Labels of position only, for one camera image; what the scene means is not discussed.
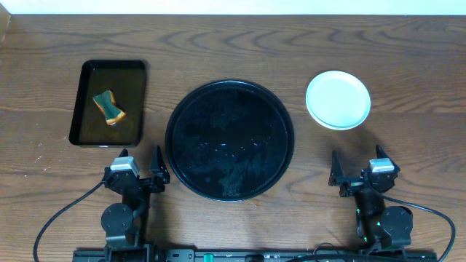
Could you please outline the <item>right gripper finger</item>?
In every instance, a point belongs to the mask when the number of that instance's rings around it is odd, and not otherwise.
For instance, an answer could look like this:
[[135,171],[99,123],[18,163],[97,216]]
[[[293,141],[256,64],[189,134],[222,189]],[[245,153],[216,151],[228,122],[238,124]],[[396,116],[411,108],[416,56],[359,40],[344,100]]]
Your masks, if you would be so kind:
[[328,179],[329,186],[340,186],[345,182],[343,169],[337,151],[332,151],[331,155],[331,173]]
[[388,154],[385,152],[385,150],[380,145],[376,146],[376,155],[377,155],[377,159],[389,158],[392,161],[392,163],[395,165],[395,170],[393,172],[400,172],[399,166],[396,165],[396,163],[388,156]]

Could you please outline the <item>yellow plate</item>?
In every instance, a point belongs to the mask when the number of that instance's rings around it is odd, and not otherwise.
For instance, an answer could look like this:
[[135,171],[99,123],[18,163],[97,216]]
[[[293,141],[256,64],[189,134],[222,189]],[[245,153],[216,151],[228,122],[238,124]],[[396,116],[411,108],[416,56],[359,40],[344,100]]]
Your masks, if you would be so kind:
[[330,129],[330,130],[344,131],[344,130],[354,129],[357,126],[348,126],[348,127],[324,126],[324,127],[327,128],[327,129]]

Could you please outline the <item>green and orange sponge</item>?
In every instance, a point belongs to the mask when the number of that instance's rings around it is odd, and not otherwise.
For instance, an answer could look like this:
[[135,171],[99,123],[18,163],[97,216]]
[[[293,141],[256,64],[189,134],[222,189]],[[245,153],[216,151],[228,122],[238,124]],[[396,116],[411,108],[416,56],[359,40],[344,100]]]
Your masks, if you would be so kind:
[[127,114],[117,105],[114,94],[111,90],[92,97],[95,105],[105,116],[108,126],[121,122]]

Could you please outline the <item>light blue plate top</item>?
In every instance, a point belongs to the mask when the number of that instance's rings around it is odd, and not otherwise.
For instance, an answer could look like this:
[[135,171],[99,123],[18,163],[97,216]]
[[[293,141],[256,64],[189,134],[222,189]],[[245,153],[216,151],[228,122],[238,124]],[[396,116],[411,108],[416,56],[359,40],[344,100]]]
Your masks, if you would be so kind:
[[310,116],[322,126],[348,127],[362,124],[371,110],[370,100],[308,98]]

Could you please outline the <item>light blue plate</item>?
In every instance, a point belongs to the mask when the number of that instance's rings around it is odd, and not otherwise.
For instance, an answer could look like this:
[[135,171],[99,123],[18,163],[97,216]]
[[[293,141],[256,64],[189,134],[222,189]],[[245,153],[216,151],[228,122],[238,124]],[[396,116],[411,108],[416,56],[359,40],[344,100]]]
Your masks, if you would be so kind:
[[307,87],[308,98],[370,100],[369,92],[361,80],[343,71],[326,71],[318,74]]
[[310,116],[322,126],[348,127],[362,124],[371,110],[370,100],[308,98]]

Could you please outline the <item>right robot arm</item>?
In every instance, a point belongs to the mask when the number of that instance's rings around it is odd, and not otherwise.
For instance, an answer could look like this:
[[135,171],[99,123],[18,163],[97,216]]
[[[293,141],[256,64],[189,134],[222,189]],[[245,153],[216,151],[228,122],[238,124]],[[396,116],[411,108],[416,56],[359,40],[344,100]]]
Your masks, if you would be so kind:
[[357,177],[345,176],[338,153],[332,152],[328,185],[338,186],[339,196],[355,199],[357,234],[366,242],[359,250],[361,255],[403,252],[411,244],[412,211],[402,206],[387,207],[381,196],[395,185],[399,172],[399,166],[381,146],[376,146],[376,158]]

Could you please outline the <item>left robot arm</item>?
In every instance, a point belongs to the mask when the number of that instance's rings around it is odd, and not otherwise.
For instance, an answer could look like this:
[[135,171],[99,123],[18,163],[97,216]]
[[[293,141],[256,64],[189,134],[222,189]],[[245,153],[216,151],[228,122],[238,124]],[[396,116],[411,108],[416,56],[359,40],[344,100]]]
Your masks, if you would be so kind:
[[101,216],[106,233],[106,261],[165,261],[166,255],[146,239],[150,198],[162,193],[170,175],[157,146],[152,157],[150,178],[141,178],[135,158],[123,149],[110,166],[104,169],[105,188],[122,196],[120,203],[108,206]]

